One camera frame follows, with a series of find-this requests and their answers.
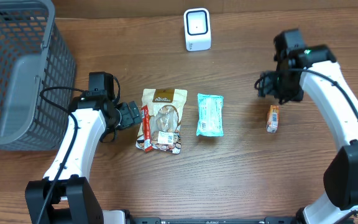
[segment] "wood grain surface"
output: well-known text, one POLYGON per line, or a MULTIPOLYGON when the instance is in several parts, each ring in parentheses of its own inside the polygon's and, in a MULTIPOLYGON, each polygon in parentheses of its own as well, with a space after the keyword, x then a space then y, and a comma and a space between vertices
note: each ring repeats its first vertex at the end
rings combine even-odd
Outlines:
POLYGON ((119 18, 179 16, 187 9, 205 7, 210 13, 358 7, 355 0, 52 0, 57 17, 119 18))
MULTIPOLYGON (((275 69, 273 38, 299 27, 308 45, 328 44, 358 97, 358 8, 211 16, 212 48, 185 50, 182 16, 57 21, 78 63, 75 85, 106 71, 122 101, 141 104, 144 88, 188 90, 179 155, 134 147, 137 127, 99 144, 90 184, 105 210, 161 218, 294 215, 324 191, 336 154, 329 129, 306 95, 280 107, 276 134, 265 130, 272 98, 254 82, 275 69), (224 96, 224 137, 196 137, 197 93, 224 96)), ((0 151, 0 223, 30 223, 24 189, 40 180, 56 151, 0 151)))

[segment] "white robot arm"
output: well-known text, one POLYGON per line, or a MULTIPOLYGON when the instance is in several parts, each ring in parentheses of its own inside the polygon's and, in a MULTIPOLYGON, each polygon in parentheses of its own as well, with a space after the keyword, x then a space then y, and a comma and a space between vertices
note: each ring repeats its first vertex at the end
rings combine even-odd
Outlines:
MULTIPOLYGON (((106 130, 106 121, 101 110, 92 108, 78 109, 73 112, 78 122, 78 132, 73 145, 73 150, 68 156, 65 169, 59 176, 59 180, 68 180, 72 175, 90 179, 90 171, 94 152, 99 139, 106 130)), ((45 173, 44 178, 53 180, 59 170, 60 163, 67 152, 71 139, 73 138, 74 121, 68 117, 68 126, 62 145, 52 162, 51 167, 45 173)))
MULTIPOLYGON (((358 100, 345 82, 337 62, 314 63, 309 70, 322 73, 337 81, 346 91, 358 111, 358 100)), ((358 140, 358 120, 344 95, 331 82, 312 73, 303 72, 300 86, 311 97, 323 115, 329 130, 333 134, 337 150, 340 150, 343 146, 350 145, 350 142, 355 139, 358 140)), ((358 205, 348 210, 341 210, 331 203, 325 192, 315 203, 303 210, 303 215, 307 224, 330 224, 335 223, 351 210, 358 210, 358 205)))
POLYGON ((327 122, 338 151, 324 174, 326 192, 296 214, 299 224, 341 222, 358 210, 358 100, 345 82, 335 56, 325 46, 307 47, 298 30, 274 39, 277 71, 255 83, 259 96, 280 103, 301 101, 307 92, 327 122))

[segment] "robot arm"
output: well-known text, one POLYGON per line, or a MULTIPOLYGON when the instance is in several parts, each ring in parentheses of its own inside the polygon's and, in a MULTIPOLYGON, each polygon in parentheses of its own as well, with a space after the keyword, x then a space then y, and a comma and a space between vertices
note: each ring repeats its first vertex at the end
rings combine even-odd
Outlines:
MULTIPOLYGON (((65 169, 60 174, 59 180, 68 180, 72 175, 86 177, 89 180, 94 152, 99 139, 106 130, 106 121, 101 110, 94 110, 92 108, 76 110, 73 112, 73 115, 77 119, 79 130, 73 150, 68 156, 65 169)), ((74 132, 74 121, 71 116, 68 119, 68 126, 62 145, 51 167, 45 173, 44 179, 53 180, 55 178, 59 165, 70 145, 74 132)))
MULTIPOLYGON (((358 100, 347 85, 337 62, 314 63, 308 70, 322 73, 337 81, 358 111, 358 100)), ((358 120, 344 95, 335 86, 321 77, 306 72, 301 74, 300 86, 303 91, 307 92, 323 115, 333 134, 337 150, 349 145, 352 140, 358 140, 358 120)))
POLYGON ((315 203, 301 208, 296 219, 302 224, 336 223, 358 210, 358 120, 337 85, 357 113, 358 101, 346 84, 335 56, 325 45, 307 47, 298 30, 282 32, 274 42, 277 71, 262 74, 255 84, 259 96, 273 95, 282 104, 301 101, 303 92, 307 92, 327 122, 338 150, 324 173, 326 192, 315 203))
MULTIPOLYGON (((337 62, 331 61, 314 63, 309 70, 325 74, 337 81, 346 91, 358 111, 358 100, 345 82, 337 62)), ((358 140, 358 121, 354 116, 344 95, 330 82, 311 73, 303 72, 300 78, 300 86, 314 101, 324 120, 327 122, 339 151, 343 146, 350 145, 353 140, 358 140)), ((358 205, 350 209, 341 210, 333 205, 325 192, 315 203, 303 210, 305 223, 335 223, 352 210, 358 210, 358 205)))
POLYGON ((117 130, 142 122, 134 101, 118 104, 120 93, 118 90, 117 97, 114 94, 114 80, 117 81, 108 73, 90 73, 89 91, 70 103, 69 111, 78 123, 76 138, 73 139, 75 120, 69 116, 65 137, 52 166, 42 180, 30 181, 25 190, 32 223, 103 223, 103 220, 117 223, 115 220, 123 220, 123 211, 102 211, 88 183, 98 141, 103 141, 109 133, 114 133, 115 138, 117 130), (71 144, 73 147, 67 156, 71 144), (61 200, 68 200, 70 208, 54 209, 52 205, 61 200))

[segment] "small orange box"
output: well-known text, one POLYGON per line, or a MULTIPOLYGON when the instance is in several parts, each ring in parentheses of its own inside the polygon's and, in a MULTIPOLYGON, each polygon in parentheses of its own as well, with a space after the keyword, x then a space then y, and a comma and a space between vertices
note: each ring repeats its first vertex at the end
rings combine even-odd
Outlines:
POLYGON ((279 108, 276 105, 271 105, 267 113, 266 131, 268 133, 276 133, 278 128, 279 108))

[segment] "brown snack bag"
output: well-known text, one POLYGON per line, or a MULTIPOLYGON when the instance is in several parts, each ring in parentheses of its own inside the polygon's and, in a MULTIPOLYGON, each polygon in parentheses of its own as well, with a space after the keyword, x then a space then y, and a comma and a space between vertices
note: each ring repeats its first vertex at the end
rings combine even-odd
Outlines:
POLYGON ((136 147, 149 152, 153 149, 179 154, 180 125, 187 90, 145 89, 142 97, 142 124, 136 147))

